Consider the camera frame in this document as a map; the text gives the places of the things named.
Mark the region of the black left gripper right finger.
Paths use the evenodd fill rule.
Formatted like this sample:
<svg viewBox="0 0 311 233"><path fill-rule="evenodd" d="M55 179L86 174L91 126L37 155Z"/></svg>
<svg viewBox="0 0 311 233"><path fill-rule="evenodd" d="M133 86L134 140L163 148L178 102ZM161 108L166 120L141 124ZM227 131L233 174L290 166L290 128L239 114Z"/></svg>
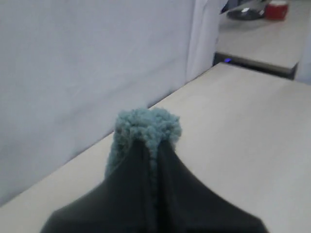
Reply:
<svg viewBox="0 0 311 233"><path fill-rule="evenodd" d="M173 147L158 147L158 229L161 233L266 233L261 219L218 196L182 163Z"/></svg>

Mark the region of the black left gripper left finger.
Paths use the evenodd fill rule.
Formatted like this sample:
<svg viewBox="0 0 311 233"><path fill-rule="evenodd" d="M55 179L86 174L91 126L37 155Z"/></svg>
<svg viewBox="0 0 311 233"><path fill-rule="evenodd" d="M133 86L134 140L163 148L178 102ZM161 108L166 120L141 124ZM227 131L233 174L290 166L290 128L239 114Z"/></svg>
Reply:
<svg viewBox="0 0 311 233"><path fill-rule="evenodd" d="M121 164L95 189L55 211L43 233L154 233L149 153L135 141Z"/></svg>

